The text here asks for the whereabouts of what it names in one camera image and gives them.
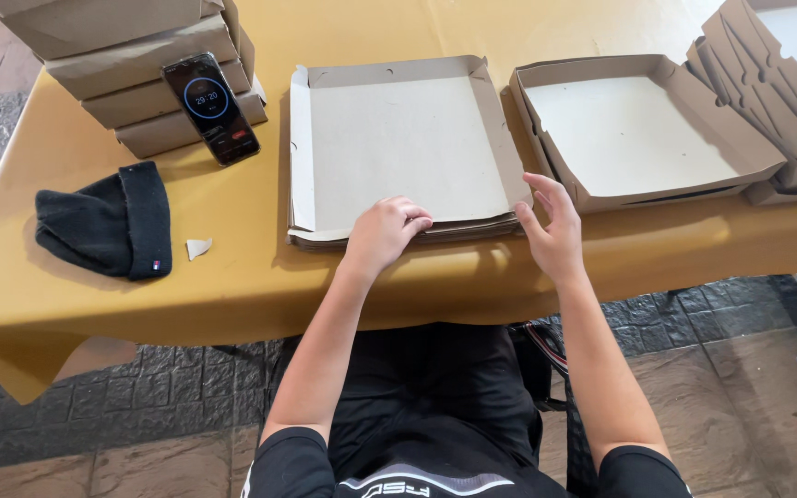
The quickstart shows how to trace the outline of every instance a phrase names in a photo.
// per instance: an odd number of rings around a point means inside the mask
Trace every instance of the table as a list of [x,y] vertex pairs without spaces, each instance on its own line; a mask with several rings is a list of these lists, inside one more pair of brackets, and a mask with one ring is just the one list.
[[[34,241],[37,190],[76,190],[137,162],[42,73],[0,165],[0,383],[19,402],[32,401],[93,336],[215,345],[304,331],[340,255],[285,244],[295,64],[475,54],[488,58],[500,91],[515,66],[541,60],[665,53],[681,62],[719,4],[240,1],[268,94],[269,122],[255,130],[263,150],[226,169],[201,144],[154,158],[171,204],[174,263],[169,277],[143,283],[73,267]],[[523,163],[537,171],[512,96],[501,99]],[[185,241],[208,237],[208,254],[189,262]],[[732,275],[795,273],[797,203],[756,208],[737,196],[595,213],[583,218],[583,239],[601,300]],[[360,328],[509,323],[552,313],[557,304],[521,237],[420,245],[377,280]]]

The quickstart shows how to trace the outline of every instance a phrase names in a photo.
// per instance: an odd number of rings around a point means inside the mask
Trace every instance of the hand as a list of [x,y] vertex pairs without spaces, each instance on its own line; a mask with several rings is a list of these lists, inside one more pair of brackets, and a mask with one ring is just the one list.
[[515,215],[522,222],[537,266],[553,279],[556,287],[585,278],[580,216],[568,192],[561,184],[543,175],[525,173],[523,178],[536,189],[534,197],[547,210],[550,220],[542,228],[530,206],[524,202],[515,204]]
[[405,196],[378,200],[355,221],[341,266],[372,283],[399,258],[419,231],[432,226],[432,215]]

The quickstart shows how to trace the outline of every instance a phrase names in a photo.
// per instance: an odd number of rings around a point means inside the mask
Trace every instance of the person's left hand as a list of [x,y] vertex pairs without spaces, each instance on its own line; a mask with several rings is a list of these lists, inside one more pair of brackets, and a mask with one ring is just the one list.
[[378,200],[355,221],[341,265],[373,282],[417,232],[431,226],[432,215],[405,196]]

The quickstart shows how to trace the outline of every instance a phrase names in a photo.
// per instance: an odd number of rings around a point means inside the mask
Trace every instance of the person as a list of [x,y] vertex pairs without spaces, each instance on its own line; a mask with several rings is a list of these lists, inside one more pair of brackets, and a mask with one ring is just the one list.
[[[690,498],[583,266],[580,218],[559,183],[524,174],[550,218],[515,206],[552,279],[598,496]],[[432,226],[404,197],[356,221],[346,254],[284,371],[243,498],[569,496],[537,470],[542,422],[500,326],[360,332],[382,270]]]

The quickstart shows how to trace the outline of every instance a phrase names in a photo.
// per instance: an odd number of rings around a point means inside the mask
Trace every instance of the smartphone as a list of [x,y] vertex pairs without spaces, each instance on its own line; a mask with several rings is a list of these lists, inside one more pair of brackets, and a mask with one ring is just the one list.
[[163,67],[162,79],[221,166],[260,152],[260,142],[211,52]]

